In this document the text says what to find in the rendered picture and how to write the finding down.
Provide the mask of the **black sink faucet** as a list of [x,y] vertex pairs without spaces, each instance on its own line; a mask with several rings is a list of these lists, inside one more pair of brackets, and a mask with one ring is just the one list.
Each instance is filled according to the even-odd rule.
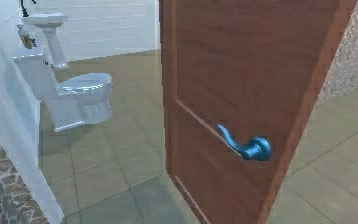
[[[37,4],[36,0],[31,0],[31,1],[32,1],[32,3],[33,3],[34,5]],[[27,8],[26,8],[25,5],[24,5],[24,0],[19,0],[19,3],[20,3],[21,10],[22,10],[22,16],[23,16],[23,18],[29,17],[29,14],[28,14],[28,12],[27,12]]]

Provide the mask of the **white toilet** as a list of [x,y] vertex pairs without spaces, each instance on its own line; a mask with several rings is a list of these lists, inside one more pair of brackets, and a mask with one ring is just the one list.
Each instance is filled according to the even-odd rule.
[[39,48],[18,49],[12,60],[35,98],[46,105],[55,132],[98,124],[113,115],[111,75],[85,73],[58,82],[52,64]]

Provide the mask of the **white pedestal sink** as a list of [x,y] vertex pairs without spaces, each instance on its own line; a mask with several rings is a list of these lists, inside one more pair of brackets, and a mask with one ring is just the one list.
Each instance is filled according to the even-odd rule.
[[33,25],[42,30],[48,43],[53,66],[57,70],[63,70],[68,67],[68,62],[57,36],[57,29],[67,20],[68,16],[65,13],[35,13],[22,19],[25,24]]

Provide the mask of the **brown wooden room door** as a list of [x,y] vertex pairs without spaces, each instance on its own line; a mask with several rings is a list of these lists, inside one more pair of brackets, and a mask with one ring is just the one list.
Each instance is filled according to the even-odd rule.
[[167,173],[200,224],[267,224],[358,0],[158,3]]

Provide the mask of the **brown spray bottle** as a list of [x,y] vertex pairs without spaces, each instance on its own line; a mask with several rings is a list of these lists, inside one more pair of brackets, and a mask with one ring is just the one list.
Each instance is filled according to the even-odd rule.
[[26,27],[23,24],[18,24],[17,28],[18,28],[19,37],[24,47],[27,49],[35,48],[36,47],[35,39],[30,36]]

